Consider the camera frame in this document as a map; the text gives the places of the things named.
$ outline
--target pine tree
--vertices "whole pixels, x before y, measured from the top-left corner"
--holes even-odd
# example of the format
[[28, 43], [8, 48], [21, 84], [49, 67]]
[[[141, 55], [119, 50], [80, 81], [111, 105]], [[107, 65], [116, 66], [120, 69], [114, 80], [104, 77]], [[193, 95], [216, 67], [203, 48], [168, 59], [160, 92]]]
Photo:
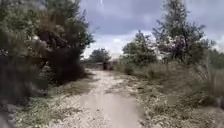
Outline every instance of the pine tree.
[[211, 44], [202, 40], [205, 26], [187, 21], [188, 11], [182, 0], [167, 0], [164, 8], [164, 19], [158, 21], [153, 33], [160, 50], [184, 64], [199, 62]]

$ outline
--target white cloud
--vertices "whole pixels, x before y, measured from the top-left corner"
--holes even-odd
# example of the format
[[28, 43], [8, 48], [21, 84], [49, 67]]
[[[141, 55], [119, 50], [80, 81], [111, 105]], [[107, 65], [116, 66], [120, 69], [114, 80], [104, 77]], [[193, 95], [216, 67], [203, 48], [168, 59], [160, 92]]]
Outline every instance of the white cloud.
[[224, 35], [222, 35], [221, 38], [217, 41], [215, 49], [220, 52], [224, 52]]
[[[96, 42], [87, 48], [84, 52], [84, 58], [88, 58], [93, 50], [105, 48], [110, 51], [112, 58], [118, 58], [122, 54], [123, 47], [131, 42], [138, 30], [123, 35], [96, 35]], [[151, 31], [143, 30], [144, 34], [150, 34]]]

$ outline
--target tree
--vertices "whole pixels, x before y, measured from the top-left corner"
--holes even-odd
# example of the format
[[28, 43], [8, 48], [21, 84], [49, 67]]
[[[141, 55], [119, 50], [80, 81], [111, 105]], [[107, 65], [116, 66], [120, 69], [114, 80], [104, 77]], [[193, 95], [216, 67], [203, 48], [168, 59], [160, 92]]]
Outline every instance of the tree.
[[123, 48], [124, 56], [134, 64], [147, 64], [156, 61], [156, 55], [152, 50], [152, 41], [149, 35], [139, 31], [135, 39]]
[[49, 49], [43, 58], [49, 62], [58, 82], [77, 78], [83, 74], [81, 54], [94, 42], [85, 15], [79, 13], [79, 1], [45, 0], [44, 6], [46, 9], [37, 14], [40, 22], [36, 29]]
[[89, 58], [92, 62], [108, 62], [111, 57], [109, 56], [109, 52], [106, 49], [100, 48], [94, 50]]
[[164, 8], [164, 20], [158, 21], [159, 27], [154, 29], [159, 49], [184, 64], [197, 63], [204, 50], [214, 43], [202, 39], [205, 26], [187, 21], [188, 12], [182, 0], [167, 0]]

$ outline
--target grass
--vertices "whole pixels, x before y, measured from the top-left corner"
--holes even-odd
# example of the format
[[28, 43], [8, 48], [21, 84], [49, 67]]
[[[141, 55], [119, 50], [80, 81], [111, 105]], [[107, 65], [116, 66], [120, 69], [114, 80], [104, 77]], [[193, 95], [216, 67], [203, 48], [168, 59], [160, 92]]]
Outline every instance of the grass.
[[160, 124], [166, 128], [211, 128], [216, 114], [208, 113], [217, 97], [222, 97], [224, 71], [211, 67], [186, 68], [178, 63], [152, 63], [144, 67], [122, 66], [131, 75], [143, 80], [138, 96], [145, 109], [145, 124]]
[[54, 87], [49, 90], [49, 96], [45, 98], [33, 98], [26, 108], [21, 108], [16, 112], [16, 126], [18, 128], [33, 127], [41, 128], [50, 121], [58, 122], [73, 113], [82, 112], [77, 108], [65, 108], [54, 110], [60, 105], [62, 99], [54, 100], [57, 96], [74, 96], [86, 93], [90, 90], [89, 83], [92, 79], [82, 79], [71, 82], [61, 87]]

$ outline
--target bush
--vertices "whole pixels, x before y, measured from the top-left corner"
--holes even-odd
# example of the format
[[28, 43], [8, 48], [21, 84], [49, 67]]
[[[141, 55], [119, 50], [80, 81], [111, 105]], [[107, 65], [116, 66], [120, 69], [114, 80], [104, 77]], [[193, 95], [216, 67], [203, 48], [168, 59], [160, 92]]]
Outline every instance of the bush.
[[133, 73], [134, 73], [133, 67], [131, 67], [130, 65], [125, 66], [124, 67], [124, 73], [126, 75], [133, 75]]

